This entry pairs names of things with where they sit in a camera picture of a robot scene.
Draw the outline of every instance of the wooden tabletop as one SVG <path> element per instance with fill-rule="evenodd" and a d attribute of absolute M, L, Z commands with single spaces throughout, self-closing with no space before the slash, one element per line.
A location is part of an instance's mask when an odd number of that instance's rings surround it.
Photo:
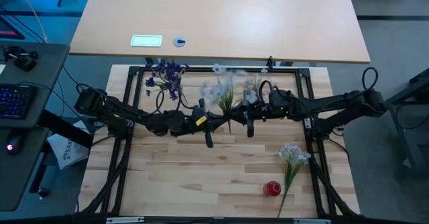
<path fill-rule="evenodd" d="M 162 45 L 131 47 L 132 35 Z M 70 53 L 369 62 L 351 0 L 88 0 Z"/>
<path fill-rule="evenodd" d="M 128 68 L 128 65 L 112 66 L 107 85 L 109 95 L 123 98 Z M 327 69 L 311 68 L 310 72 L 315 97 L 331 96 Z M 296 81 L 292 74 L 261 75 L 279 88 L 296 93 Z M 182 84 L 189 105 L 197 103 L 200 98 L 198 89 L 204 80 L 215 83 L 216 77 L 210 72 L 188 72 L 184 75 Z M 244 78 L 238 82 L 237 89 L 242 89 Z M 146 87 L 142 86 L 139 108 L 152 111 L 155 109 L 155 96 L 147 97 L 145 90 Z M 162 109 L 175 109 L 176 104 L 176 101 L 168 99 Z M 215 106 L 208 108 L 221 113 Z M 238 123 L 231 124 L 231 131 L 232 134 L 229 134 L 227 124 L 217 129 L 212 134 L 214 148 L 208 149 L 203 133 L 177 138 L 169 135 L 157 137 L 144 126 L 136 124 L 121 215 L 276 217 L 282 197 L 265 197 L 262 188 L 271 180 L 284 183 L 279 158 L 274 154 L 276 150 L 284 144 L 306 149 L 302 123 L 287 119 L 270 119 L 265 123 L 255 121 L 255 136 L 252 138 L 247 137 L 247 128 Z M 95 141 L 106 135 L 106 128 L 98 130 Z M 341 137 L 332 135 L 331 138 L 343 144 Z M 82 209 L 106 181 L 113 141 L 105 140 L 90 152 L 79 196 Z M 328 142 L 325 143 L 325 150 L 332 185 L 350 208 L 359 212 L 346 154 Z M 116 185 L 113 189 L 111 207 Z M 328 210 L 324 188 L 321 191 L 325 210 Z M 295 177 L 282 209 L 282 217 L 316 217 L 308 165 L 301 167 Z"/>

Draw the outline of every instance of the gray floor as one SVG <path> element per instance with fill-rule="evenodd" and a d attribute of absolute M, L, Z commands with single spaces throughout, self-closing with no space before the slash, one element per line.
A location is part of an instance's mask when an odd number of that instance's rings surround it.
<path fill-rule="evenodd" d="M 40 11 L 59 10 L 55 6 L 56 0 L 32 0 L 32 2 Z M 83 9 L 85 3 L 86 0 L 67 0 L 60 10 L 79 11 Z M 353 5 L 357 15 L 429 15 L 429 0 L 353 0 Z M 7 1 L 4 7 L 27 10 L 27 5 L 22 0 Z M 34 18 L 19 18 L 40 33 Z M 79 18 L 69 17 L 42 17 L 50 42 L 63 44 L 71 42 L 78 20 Z M 380 74 L 376 89 L 383 93 L 385 99 L 406 87 L 411 77 L 429 67 L 429 21 L 359 23 L 371 57 L 370 65 L 376 67 Z M 66 61 L 66 67 L 78 82 L 104 88 L 112 64 L 142 62 L 144 62 L 142 58 L 70 56 Z M 187 62 L 213 63 L 208 60 Z M 227 63 L 246 64 L 246 62 Z M 366 65 L 317 64 L 317 66 L 328 67 L 334 94 L 362 89 L 361 74 Z M 60 81 L 66 101 L 73 105 L 77 97 L 74 85 L 64 72 L 60 76 Z M 59 113 L 61 106 L 56 97 L 51 97 L 47 108 Z M 72 112 L 66 110 L 65 116 L 72 117 Z M 413 118 L 410 121 L 417 123 L 420 120 Z M 427 211 L 429 180 L 403 180 L 395 177 L 397 168 L 404 161 L 404 155 L 397 142 L 389 114 L 378 119 L 363 117 L 350 123 L 345 130 L 345 142 L 351 156 L 351 170 L 362 214 L 382 219 L 429 222 Z M 49 187 L 52 194 L 42 201 L 32 194 L 26 194 L 16 212 L 0 213 L 0 219 L 72 213 L 84 167 L 84 162 L 63 171 L 50 167 L 44 179 L 44 186 Z"/>

